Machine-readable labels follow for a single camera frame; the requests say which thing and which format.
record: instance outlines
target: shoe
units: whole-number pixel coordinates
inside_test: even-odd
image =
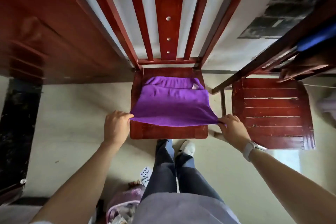
[[[183,153],[193,157],[194,153],[195,153],[195,150],[196,150],[196,145],[192,141],[187,140],[182,144],[181,148],[178,151],[178,155],[183,152]]]

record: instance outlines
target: leg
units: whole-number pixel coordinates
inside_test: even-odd
[[[158,140],[153,173],[141,200],[158,192],[177,192],[173,140]]]
[[[200,172],[195,168],[193,158],[193,154],[195,152],[194,143],[186,141],[182,145],[180,151],[182,152],[175,159],[180,192],[213,197],[221,202],[224,202],[218,193],[210,186],[210,184],[208,184]]]

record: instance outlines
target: white watch strap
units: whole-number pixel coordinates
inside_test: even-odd
[[[248,162],[250,162],[249,155],[256,146],[257,144],[253,141],[249,141],[249,143],[245,146],[243,156]]]

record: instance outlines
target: smartwatch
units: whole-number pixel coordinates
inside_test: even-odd
[[[257,148],[257,149],[262,150],[262,151],[267,150],[267,148],[265,148],[265,147],[263,147],[259,144],[256,144],[254,141],[249,141],[248,144],[246,144],[246,146],[244,148],[244,151],[243,151],[243,156],[248,162],[250,162],[249,155],[254,148]]]

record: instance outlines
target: person's left hand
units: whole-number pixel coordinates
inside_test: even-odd
[[[130,118],[134,117],[131,113],[114,111],[106,115],[104,124],[104,142],[122,146],[129,133]]]

